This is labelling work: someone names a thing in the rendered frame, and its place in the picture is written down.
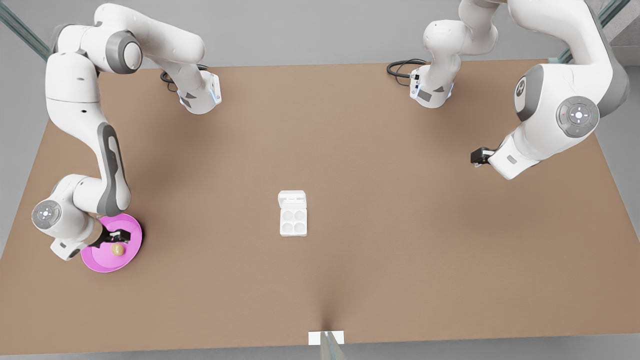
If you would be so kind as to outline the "white egg box base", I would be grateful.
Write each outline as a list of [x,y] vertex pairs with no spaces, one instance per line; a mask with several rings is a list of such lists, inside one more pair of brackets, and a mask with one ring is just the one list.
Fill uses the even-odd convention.
[[282,237],[306,237],[307,208],[281,208],[279,234]]

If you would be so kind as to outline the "white egg box lid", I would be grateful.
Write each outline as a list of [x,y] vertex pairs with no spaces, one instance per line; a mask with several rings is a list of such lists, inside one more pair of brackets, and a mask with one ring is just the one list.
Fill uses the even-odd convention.
[[282,190],[278,193],[281,209],[307,209],[307,196],[303,190]]

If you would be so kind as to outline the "pink round plate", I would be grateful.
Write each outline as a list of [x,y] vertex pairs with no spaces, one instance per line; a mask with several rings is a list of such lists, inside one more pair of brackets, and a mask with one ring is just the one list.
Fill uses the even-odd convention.
[[80,256],[84,264],[92,271],[114,272],[125,267],[141,249],[143,244],[142,226],[137,219],[125,213],[113,217],[102,216],[99,221],[111,233],[118,230],[130,233],[130,240],[127,243],[119,242],[123,247],[123,254],[118,256],[112,253],[114,243],[102,243],[99,247],[87,246],[80,251]]

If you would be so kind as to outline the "silver frame post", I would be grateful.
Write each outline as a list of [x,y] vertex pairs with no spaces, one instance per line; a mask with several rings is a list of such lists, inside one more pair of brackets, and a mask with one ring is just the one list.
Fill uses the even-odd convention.
[[12,31],[25,45],[34,51],[44,62],[51,55],[50,47],[35,34],[7,5],[0,0],[0,22]]
[[[597,14],[597,21],[602,28],[605,28],[613,21],[620,12],[622,12],[629,3],[634,0],[608,0]],[[557,57],[549,57],[549,64],[569,64],[574,57],[571,50],[567,47]]]
[[320,353],[321,360],[346,360],[333,332],[320,332]]

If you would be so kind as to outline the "white post foot plate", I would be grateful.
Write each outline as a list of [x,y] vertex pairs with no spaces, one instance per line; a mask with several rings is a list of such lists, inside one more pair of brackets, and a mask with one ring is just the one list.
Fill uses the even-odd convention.
[[345,344],[345,332],[342,330],[331,330],[331,331],[317,331],[317,332],[309,332],[308,333],[308,345],[309,346],[320,346],[322,344],[322,337],[328,336],[331,333],[339,345]]

